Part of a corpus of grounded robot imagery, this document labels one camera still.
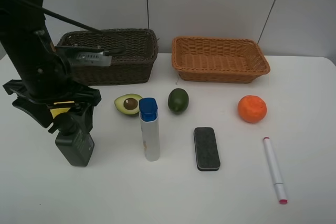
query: white marker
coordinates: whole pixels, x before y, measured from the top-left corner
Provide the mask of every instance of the white marker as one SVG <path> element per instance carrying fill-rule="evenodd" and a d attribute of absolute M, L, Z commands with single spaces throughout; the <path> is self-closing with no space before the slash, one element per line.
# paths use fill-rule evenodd
<path fill-rule="evenodd" d="M 279 203 L 282 205 L 285 205 L 287 204 L 288 200 L 287 200 L 285 188 L 283 185 L 284 183 L 281 178 L 281 173 L 280 173 L 279 165 L 277 162 L 277 158 L 275 156 L 275 153 L 274 153 L 274 150 L 271 144 L 271 140 L 269 139 L 269 137 L 265 137 L 263 142 L 264 142 L 268 167 L 269 167 L 269 171 L 272 176 L 272 181 L 273 181 L 275 192 L 277 193 Z"/>

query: blue cap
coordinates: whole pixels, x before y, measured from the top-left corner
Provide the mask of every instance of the blue cap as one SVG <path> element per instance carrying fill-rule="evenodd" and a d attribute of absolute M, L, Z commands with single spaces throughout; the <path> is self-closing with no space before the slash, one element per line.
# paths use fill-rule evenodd
<path fill-rule="evenodd" d="M 156 100 L 154 98 L 143 98 L 139 101 L 140 117 L 145 122 L 155 121 L 157 117 Z"/>

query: tabletop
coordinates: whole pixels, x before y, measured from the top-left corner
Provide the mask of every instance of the tabletop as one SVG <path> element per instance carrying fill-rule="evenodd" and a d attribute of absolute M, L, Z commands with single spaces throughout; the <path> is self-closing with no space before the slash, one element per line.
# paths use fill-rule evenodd
<path fill-rule="evenodd" d="M 148 83 L 97 87 L 87 167 L 70 166 L 51 135 L 11 106 L 0 90 L 0 223 L 336 223 L 336 67 L 320 57 L 266 57 L 271 72 L 251 84 L 181 80 L 171 55 L 159 54 Z M 0 81 L 18 79 L 6 56 Z M 185 89 L 188 109 L 170 113 L 169 93 Z M 159 107 L 161 156 L 144 157 L 140 122 L 115 98 L 136 93 Z M 258 124 L 243 122 L 245 95 L 265 100 Z M 193 131 L 212 127 L 221 167 L 196 167 Z M 262 139 L 274 144 L 288 194 L 278 204 Z"/>

